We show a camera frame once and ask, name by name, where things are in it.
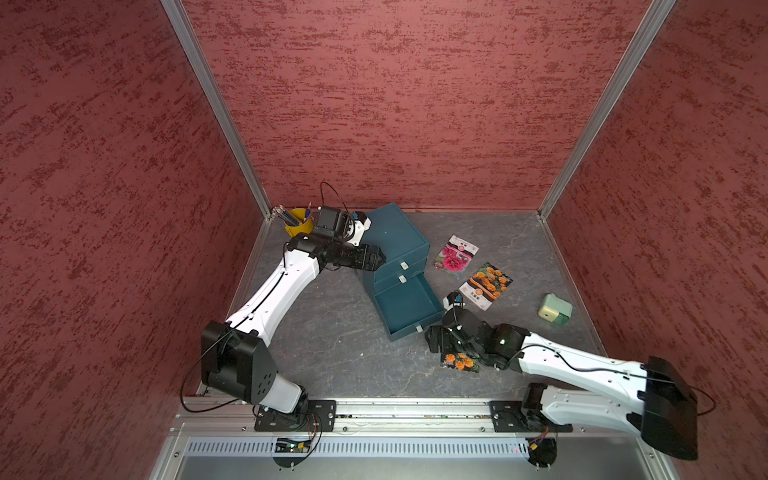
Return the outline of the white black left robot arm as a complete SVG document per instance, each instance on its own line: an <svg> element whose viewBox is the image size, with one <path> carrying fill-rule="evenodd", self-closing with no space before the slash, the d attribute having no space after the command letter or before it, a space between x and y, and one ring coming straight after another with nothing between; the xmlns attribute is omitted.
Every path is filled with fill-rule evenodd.
<svg viewBox="0 0 768 480"><path fill-rule="evenodd" d="M305 390L278 373L269 345L301 292L326 267L375 271L384 265L381 248L362 241L371 227L363 212L321 207L311 230L286 242L275 270L257 292L225 322L205 327L202 383L251 405L301 413Z"/></svg>

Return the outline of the small orange flower seed bag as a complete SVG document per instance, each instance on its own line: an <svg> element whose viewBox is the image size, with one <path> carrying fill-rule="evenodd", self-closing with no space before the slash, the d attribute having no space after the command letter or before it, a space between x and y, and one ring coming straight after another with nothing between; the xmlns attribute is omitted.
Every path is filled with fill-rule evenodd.
<svg viewBox="0 0 768 480"><path fill-rule="evenodd" d="M478 364L464 353L446 353L441 356L441 366L462 372L478 373Z"/></svg>

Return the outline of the orange marigold seed bag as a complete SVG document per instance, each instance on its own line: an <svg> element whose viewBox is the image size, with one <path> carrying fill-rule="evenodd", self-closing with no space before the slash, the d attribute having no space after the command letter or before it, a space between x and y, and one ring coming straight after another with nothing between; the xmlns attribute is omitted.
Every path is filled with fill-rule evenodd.
<svg viewBox="0 0 768 480"><path fill-rule="evenodd" d="M491 263L484 263L460 287L465 302L487 311L510 287L513 279Z"/></svg>

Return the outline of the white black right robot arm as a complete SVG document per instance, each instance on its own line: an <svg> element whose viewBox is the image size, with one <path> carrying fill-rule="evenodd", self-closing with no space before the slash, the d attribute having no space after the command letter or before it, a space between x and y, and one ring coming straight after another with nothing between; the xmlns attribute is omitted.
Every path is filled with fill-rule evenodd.
<svg viewBox="0 0 768 480"><path fill-rule="evenodd" d="M530 432L535 445L548 434L592 426L633 434L670 457L695 461L698 399L668 361L617 360L548 340L511 324L491 326L451 307L424 335L444 365L470 372L480 366L536 377L520 401L496 401L498 432Z"/></svg>

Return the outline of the pink hollyhock seed bag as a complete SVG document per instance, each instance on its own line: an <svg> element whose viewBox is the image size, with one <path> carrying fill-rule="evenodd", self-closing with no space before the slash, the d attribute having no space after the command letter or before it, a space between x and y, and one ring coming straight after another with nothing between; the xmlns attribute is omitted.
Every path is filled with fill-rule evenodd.
<svg viewBox="0 0 768 480"><path fill-rule="evenodd" d="M479 248L473 243L452 235L433 261L438 270L458 275L465 271Z"/></svg>

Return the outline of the teal pull-out drawer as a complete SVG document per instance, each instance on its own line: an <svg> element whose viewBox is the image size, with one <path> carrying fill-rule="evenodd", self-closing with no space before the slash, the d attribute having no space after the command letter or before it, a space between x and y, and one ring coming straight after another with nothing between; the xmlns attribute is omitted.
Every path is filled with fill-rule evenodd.
<svg viewBox="0 0 768 480"><path fill-rule="evenodd" d="M423 332L444 315L442 301L424 274L375 295L373 302L392 342Z"/></svg>

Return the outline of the teal drawer cabinet box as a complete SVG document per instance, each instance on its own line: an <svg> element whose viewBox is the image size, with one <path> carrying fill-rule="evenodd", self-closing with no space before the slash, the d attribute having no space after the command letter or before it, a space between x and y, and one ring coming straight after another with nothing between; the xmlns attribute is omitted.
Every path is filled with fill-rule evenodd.
<svg viewBox="0 0 768 480"><path fill-rule="evenodd" d="M430 243L395 203L367 213L370 228L362 242L378 246L385 263L375 271L358 273L366 292L375 297L403 287L424 272Z"/></svg>

